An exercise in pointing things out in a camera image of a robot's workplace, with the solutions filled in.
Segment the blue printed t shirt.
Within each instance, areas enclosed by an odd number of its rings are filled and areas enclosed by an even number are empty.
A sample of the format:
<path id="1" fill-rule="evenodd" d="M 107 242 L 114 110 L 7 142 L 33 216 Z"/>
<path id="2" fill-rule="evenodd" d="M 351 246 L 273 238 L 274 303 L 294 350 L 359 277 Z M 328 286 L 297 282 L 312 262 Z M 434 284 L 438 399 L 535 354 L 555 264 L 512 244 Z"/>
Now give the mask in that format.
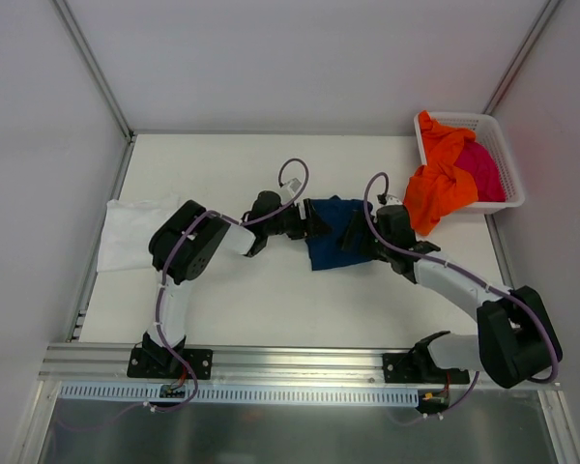
<path id="1" fill-rule="evenodd" d="M 342 236 L 355 212 L 363 212 L 361 200 L 341 199 L 334 195 L 329 199 L 312 199 L 311 204 L 316 215 L 331 229 L 324 236 L 305 240 L 313 272 L 355 266 L 371 261 L 370 257 L 359 253 L 358 243 L 354 243 L 349 251 L 341 248 Z"/>

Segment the orange t shirt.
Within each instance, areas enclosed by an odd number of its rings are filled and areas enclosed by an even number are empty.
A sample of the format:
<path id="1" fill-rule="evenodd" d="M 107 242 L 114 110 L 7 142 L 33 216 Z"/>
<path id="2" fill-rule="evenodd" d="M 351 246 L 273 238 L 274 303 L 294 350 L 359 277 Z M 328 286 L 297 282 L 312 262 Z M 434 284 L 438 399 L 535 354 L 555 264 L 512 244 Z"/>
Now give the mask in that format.
<path id="1" fill-rule="evenodd" d="M 409 179 L 403 204 L 412 228 L 427 236 L 443 217 L 479 200 L 473 175 L 455 165 L 476 136 L 468 129 L 442 125 L 426 111 L 419 114 L 419 125 L 425 163 Z"/>

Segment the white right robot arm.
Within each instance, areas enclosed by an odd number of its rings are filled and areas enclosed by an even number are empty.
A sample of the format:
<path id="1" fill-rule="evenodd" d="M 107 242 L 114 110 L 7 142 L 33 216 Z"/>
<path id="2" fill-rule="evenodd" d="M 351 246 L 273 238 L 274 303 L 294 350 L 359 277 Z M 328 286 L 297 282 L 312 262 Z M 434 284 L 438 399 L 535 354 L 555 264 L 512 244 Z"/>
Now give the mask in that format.
<path id="1" fill-rule="evenodd" d="M 556 379 L 563 350 L 538 291 L 490 284 L 438 246 L 418 240 L 403 206 L 352 213 L 340 247 L 388 264 L 476 322 L 472 335 L 440 331 L 415 343 L 409 364 L 424 382 L 435 382 L 449 370 L 484 372 L 505 389 Z"/>

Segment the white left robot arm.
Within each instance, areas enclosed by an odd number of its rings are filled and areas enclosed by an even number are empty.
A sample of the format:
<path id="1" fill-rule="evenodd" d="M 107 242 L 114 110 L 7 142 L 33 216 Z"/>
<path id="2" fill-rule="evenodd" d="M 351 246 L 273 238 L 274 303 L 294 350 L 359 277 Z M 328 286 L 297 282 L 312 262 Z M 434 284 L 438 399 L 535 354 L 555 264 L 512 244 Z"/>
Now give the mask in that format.
<path id="1" fill-rule="evenodd" d="M 271 236 L 304 240 L 332 232 L 312 201 L 284 203 L 279 193 L 269 190 L 258 194 L 241 222 L 193 200 L 185 203 L 149 242 L 159 290 L 153 323 L 142 337 L 141 352 L 131 361 L 141 370 L 139 375 L 168 378 L 188 371 L 184 348 L 189 296 L 219 249 L 253 257 Z"/>

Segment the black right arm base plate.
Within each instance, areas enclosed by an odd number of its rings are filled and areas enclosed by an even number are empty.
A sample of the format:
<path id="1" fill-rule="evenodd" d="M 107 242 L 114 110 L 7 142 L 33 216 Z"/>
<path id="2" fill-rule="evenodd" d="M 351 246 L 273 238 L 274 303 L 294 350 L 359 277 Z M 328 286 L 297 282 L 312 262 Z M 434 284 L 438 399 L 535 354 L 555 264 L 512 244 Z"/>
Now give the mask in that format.
<path id="1" fill-rule="evenodd" d="M 440 368 L 425 354 L 384 353 L 382 367 L 387 384 L 453 384 L 467 385 L 470 375 L 467 370 Z"/>

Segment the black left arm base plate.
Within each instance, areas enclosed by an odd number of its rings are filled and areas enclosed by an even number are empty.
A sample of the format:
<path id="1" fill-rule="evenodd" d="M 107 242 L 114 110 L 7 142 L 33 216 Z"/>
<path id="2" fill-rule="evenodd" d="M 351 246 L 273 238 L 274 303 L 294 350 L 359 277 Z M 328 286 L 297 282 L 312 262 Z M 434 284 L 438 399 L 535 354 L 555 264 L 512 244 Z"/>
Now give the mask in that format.
<path id="1" fill-rule="evenodd" d="M 210 349 L 183 349 L 179 355 L 191 368 L 197 380 L 209 380 L 213 367 L 213 354 Z M 192 376 L 176 357 L 163 349 L 162 361 L 156 361 L 142 347 L 136 346 L 130 352 L 127 377 L 133 379 L 178 380 L 184 373 Z"/>

